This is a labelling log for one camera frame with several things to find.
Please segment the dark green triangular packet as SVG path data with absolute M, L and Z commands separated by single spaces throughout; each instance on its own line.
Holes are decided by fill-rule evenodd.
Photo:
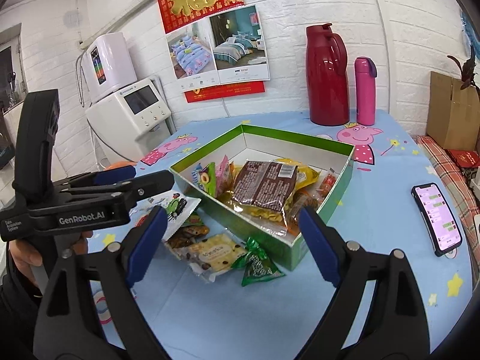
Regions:
M 285 274 L 272 261 L 260 243 L 253 237 L 247 239 L 246 252 L 232 264 L 234 270 L 243 269 L 241 286 L 273 281 Z

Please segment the green cardboard box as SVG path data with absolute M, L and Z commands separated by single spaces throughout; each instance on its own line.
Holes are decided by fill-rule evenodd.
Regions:
M 255 238 L 292 271 L 307 252 L 299 212 L 328 221 L 352 178 L 353 145 L 270 127 L 240 124 L 170 170 L 184 194 L 246 240 Z

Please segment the pink snack bag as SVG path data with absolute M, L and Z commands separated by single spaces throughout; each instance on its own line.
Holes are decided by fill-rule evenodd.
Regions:
M 234 165 L 230 163 L 229 158 L 224 158 L 216 165 L 216 197 L 219 197 L 231 187 L 233 183 Z

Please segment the black smartphone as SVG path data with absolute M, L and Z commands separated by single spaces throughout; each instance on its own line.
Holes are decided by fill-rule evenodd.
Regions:
M 439 186 L 416 185 L 411 194 L 430 234 L 434 254 L 442 257 L 458 248 L 462 243 L 461 232 Z

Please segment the bedding wall calendar poster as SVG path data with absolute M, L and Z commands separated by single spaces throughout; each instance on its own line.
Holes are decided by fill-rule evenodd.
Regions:
M 187 102 L 262 94 L 270 79 L 255 5 L 157 0 L 174 74 Z

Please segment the white chocolate chip cookie packet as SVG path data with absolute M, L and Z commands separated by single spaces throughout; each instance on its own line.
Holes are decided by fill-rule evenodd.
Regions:
M 179 248 L 176 253 L 195 275 L 214 282 L 218 275 L 228 272 L 247 251 L 230 235 L 221 233 Z

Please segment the pink thermos bottle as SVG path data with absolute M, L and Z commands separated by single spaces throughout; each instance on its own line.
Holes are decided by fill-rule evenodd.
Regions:
M 377 67 L 368 57 L 355 60 L 356 121 L 365 126 L 375 123 Z

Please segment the dark red thermos jug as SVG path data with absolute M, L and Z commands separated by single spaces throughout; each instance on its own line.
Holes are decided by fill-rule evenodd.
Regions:
M 317 125 L 349 122 L 347 49 L 331 23 L 306 28 L 306 80 L 310 120 Z

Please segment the red gift box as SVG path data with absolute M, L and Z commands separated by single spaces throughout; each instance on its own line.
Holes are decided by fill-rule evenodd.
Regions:
M 467 186 L 470 186 L 470 182 L 475 180 L 479 169 L 479 154 L 469 150 L 446 150 L 446 152 L 459 168 Z

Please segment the brown cardboard box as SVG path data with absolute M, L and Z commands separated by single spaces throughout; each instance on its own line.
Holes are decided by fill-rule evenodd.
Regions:
M 472 86 L 437 72 L 430 73 L 426 134 L 446 150 L 475 151 L 479 136 L 479 95 Z

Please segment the green plum candy packet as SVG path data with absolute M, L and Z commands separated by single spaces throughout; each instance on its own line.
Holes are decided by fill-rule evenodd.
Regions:
M 198 163 L 192 171 L 193 183 L 205 194 L 216 197 L 216 165 L 210 162 L 206 166 Z

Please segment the white water dispenser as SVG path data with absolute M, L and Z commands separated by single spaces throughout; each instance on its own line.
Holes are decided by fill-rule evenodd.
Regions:
M 145 78 L 95 102 L 89 127 L 109 163 L 137 162 L 172 135 L 171 111 L 162 88 Z

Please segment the brown-top ring cracker bag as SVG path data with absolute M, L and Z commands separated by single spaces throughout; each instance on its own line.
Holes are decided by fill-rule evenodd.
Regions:
M 248 160 L 234 166 L 233 183 L 220 200 L 267 233 L 285 236 L 296 176 L 297 166 Z

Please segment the yellow snack bag white label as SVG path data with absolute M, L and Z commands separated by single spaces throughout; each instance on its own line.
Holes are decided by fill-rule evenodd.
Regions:
M 292 160 L 291 158 L 278 158 L 276 159 L 276 162 L 297 166 L 297 176 L 295 181 L 296 191 L 315 184 L 319 179 L 320 173 L 304 163 Z

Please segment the red rice cracker packet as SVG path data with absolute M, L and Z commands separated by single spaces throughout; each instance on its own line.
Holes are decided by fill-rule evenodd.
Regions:
M 317 188 L 318 194 L 322 198 L 326 198 L 329 195 L 331 189 L 334 187 L 336 180 L 337 176 L 335 171 L 332 168 L 329 169 L 326 176 L 321 181 L 320 186 Z

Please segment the light blue cartoon tablecloth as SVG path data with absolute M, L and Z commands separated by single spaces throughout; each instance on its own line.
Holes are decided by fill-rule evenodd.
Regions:
M 212 119 L 137 163 L 139 176 L 170 171 L 210 228 L 191 258 L 162 244 L 134 287 L 170 358 L 426 359 L 469 316 L 466 233 L 425 226 L 428 206 L 452 209 L 431 163 L 384 111 L 358 143 L 339 133 L 303 112 Z M 280 236 L 198 188 L 193 171 L 223 159 L 336 180 L 299 234 Z

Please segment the orange transparent biscuit bag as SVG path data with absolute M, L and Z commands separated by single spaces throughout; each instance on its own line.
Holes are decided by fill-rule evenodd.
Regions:
M 299 215 L 300 211 L 310 206 L 314 210 L 317 210 L 324 198 L 315 189 L 301 189 L 299 190 L 293 199 L 292 207 L 286 213 L 286 226 L 289 233 L 299 232 Z

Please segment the plaid red cloth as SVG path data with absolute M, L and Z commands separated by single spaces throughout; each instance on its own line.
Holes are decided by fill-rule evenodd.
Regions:
M 474 217 L 479 214 L 476 198 L 467 186 L 461 170 L 443 148 L 429 136 L 417 136 L 416 143 L 431 162 L 433 169 L 453 199 L 456 213 L 458 213 L 465 230 L 473 264 L 479 269 L 479 237 L 474 223 Z

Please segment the white cartoon snack bag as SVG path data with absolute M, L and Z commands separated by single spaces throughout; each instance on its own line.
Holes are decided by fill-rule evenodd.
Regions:
M 156 206 L 165 209 L 168 219 L 168 225 L 162 238 L 162 241 L 165 242 L 176 233 L 200 203 L 200 198 L 185 196 L 175 190 L 169 190 L 140 201 L 129 214 L 131 219 L 140 219 L 148 215 Z

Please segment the white water purifier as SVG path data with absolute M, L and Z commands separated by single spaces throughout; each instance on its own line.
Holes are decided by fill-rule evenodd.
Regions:
M 86 50 L 81 66 L 92 103 L 137 81 L 123 33 L 98 37 Z

